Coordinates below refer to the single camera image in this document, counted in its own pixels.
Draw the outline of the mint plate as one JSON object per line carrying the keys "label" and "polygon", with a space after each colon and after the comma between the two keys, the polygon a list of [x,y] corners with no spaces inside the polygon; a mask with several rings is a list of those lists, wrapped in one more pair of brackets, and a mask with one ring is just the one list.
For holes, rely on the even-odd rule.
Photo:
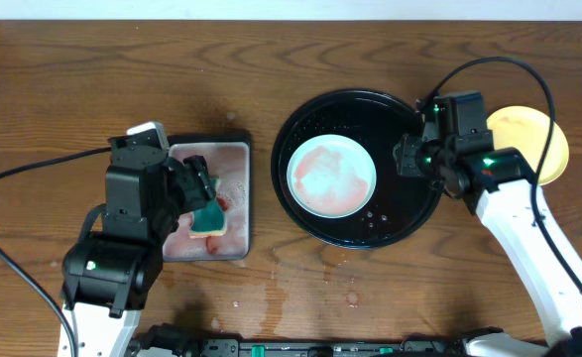
{"label": "mint plate", "polygon": [[291,151],[283,188],[303,211],[338,219],[363,208],[378,183],[374,160],[358,142],[341,135],[319,135]]}

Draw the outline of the green and yellow sponge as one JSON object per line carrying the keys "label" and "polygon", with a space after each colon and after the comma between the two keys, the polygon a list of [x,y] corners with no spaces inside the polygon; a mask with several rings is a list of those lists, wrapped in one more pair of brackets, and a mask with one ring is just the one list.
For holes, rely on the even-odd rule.
{"label": "green and yellow sponge", "polygon": [[189,234],[194,238],[224,235],[227,229],[225,211],[218,195],[201,209],[192,212]]}

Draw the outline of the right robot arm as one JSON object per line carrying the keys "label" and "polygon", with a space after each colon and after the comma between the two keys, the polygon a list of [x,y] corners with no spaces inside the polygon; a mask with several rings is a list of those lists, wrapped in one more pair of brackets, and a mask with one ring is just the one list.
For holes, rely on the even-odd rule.
{"label": "right robot arm", "polygon": [[582,356],[582,260],[558,226],[522,154],[489,132],[429,139],[403,135],[393,155],[404,177],[445,184],[493,234],[541,321],[543,346],[499,330],[461,342],[469,356]]}

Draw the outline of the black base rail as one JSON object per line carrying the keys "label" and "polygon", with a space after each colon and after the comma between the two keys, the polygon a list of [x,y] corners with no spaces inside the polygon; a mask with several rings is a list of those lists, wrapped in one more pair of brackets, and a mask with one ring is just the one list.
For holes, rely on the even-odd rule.
{"label": "black base rail", "polygon": [[155,325],[132,339],[127,357],[373,357],[373,356],[465,356],[466,344],[498,327],[465,333],[458,338],[413,334],[401,342],[242,340],[229,335],[196,339],[169,324]]}

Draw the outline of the yellow plate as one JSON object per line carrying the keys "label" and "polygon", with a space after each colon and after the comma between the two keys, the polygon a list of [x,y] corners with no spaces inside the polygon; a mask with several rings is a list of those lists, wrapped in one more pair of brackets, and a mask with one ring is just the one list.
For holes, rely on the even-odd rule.
{"label": "yellow plate", "polygon": [[[545,145],[549,125],[550,119],[546,114],[526,106],[504,107],[487,119],[488,129],[493,132],[495,149],[518,149],[534,171]],[[567,139],[561,128],[555,125],[539,174],[539,184],[549,184],[558,179],[565,171],[568,161]]]}

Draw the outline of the black rectangular soapy tray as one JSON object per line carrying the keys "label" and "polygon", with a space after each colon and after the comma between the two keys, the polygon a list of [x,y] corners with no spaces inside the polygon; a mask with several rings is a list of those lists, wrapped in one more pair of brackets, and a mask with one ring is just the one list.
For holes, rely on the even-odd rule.
{"label": "black rectangular soapy tray", "polygon": [[178,219],[178,229],[163,247],[167,262],[240,260],[250,249],[251,148],[247,134],[182,134],[169,138],[170,156],[181,161],[202,156],[225,211],[224,235],[194,238],[189,234],[192,212]]}

